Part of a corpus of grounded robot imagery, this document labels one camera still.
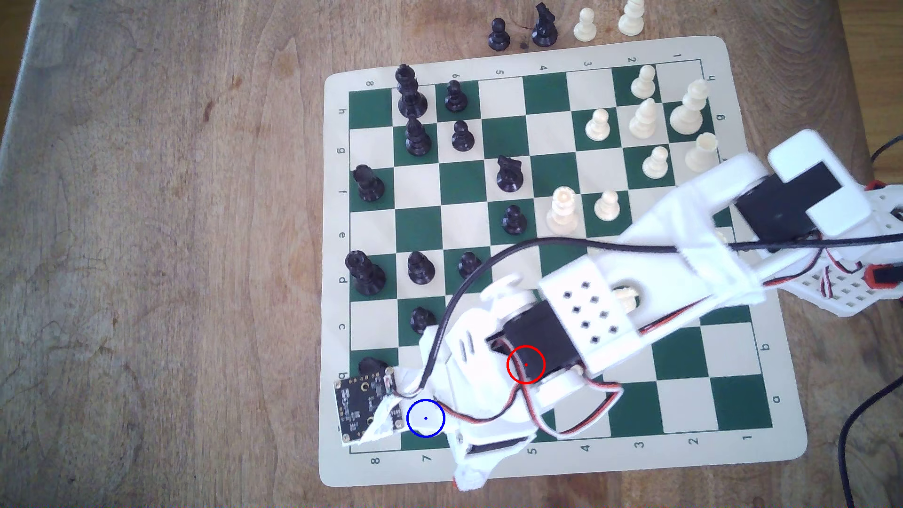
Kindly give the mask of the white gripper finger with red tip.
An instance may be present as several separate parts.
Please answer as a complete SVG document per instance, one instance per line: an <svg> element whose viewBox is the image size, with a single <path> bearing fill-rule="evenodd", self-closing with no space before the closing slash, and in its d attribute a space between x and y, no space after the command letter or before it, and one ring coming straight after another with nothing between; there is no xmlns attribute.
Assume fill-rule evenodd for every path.
<svg viewBox="0 0 903 508"><path fill-rule="evenodd" d="M454 445L451 448L456 463L453 479L461 492L481 488L499 462L519 453L525 446L510 445L470 454L467 453L468 448L468 445Z"/></svg>
<svg viewBox="0 0 903 508"><path fill-rule="evenodd" d="M511 447L530 442L537 430L520 395L491 399L487 406L469 396L423 398L423 436L443 435L450 447Z"/></svg>

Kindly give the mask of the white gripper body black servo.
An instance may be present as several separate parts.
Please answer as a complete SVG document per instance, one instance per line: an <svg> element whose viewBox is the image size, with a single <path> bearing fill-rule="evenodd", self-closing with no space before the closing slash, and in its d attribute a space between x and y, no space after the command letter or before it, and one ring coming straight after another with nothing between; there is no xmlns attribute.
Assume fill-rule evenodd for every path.
<svg viewBox="0 0 903 508"><path fill-rule="evenodd" d="M618 358L624 337L624 291L597 277L575 282L546 278L542 299L505 277L481 293L482 306L462 314L440 337L430 326L426 337L440 344L433 370L424 372L424 394L472 397L481 405L520 395L538 432L558 439L575 437L607 417L624 388L600 381ZM544 414L581 389L602 394L599 405L570 428L555 429Z"/></svg>

